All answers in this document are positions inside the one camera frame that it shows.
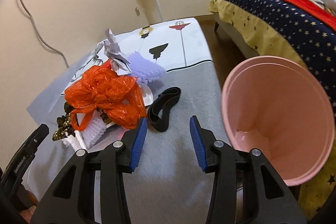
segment orange plastic bag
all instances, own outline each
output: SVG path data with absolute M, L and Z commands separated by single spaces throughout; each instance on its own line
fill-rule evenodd
M 140 117 L 146 117 L 137 79 L 118 76 L 106 64 L 92 66 L 80 80 L 65 90 L 65 100 L 75 108 L 71 112 L 75 130 L 82 131 L 87 127 L 96 108 L 102 109 L 113 122 L 127 129 L 136 128 Z M 85 113 L 79 126 L 77 113 Z

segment pink plastic bin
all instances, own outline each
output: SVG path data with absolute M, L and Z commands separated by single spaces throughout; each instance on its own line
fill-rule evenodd
M 315 176 L 334 141 L 334 115 L 323 87 L 280 57 L 237 65 L 223 86 L 222 115 L 233 147 L 259 148 L 288 186 Z

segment black strap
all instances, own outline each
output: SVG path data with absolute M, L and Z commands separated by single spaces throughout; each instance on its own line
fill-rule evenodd
M 165 90 L 148 109 L 148 121 L 157 131 L 164 132 L 169 126 L 170 109 L 179 101 L 181 89 L 177 86 Z

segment crumpled paper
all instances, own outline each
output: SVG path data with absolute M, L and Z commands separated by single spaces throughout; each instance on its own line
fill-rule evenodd
M 117 39 L 111 29 L 106 30 L 107 40 L 104 40 L 105 55 L 111 59 L 111 65 L 117 75 L 128 75 L 132 73 L 126 55 L 121 52 Z

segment white wall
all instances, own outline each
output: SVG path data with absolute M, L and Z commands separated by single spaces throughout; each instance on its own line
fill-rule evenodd
M 165 20 L 208 14 L 210 0 L 160 0 Z M 91 51 L 111 27 L 115 33 L 158 22 L 152 0 L 24 0 L 44 39 L 69 63 Z M 136 16 L 142 6 L 146 14 Z M 5 168 L 37 125 L 26 111 L 33 99 L 66 70 L 61 56 L 40 44 L 18 0 L 0 0 L 0 166 Z

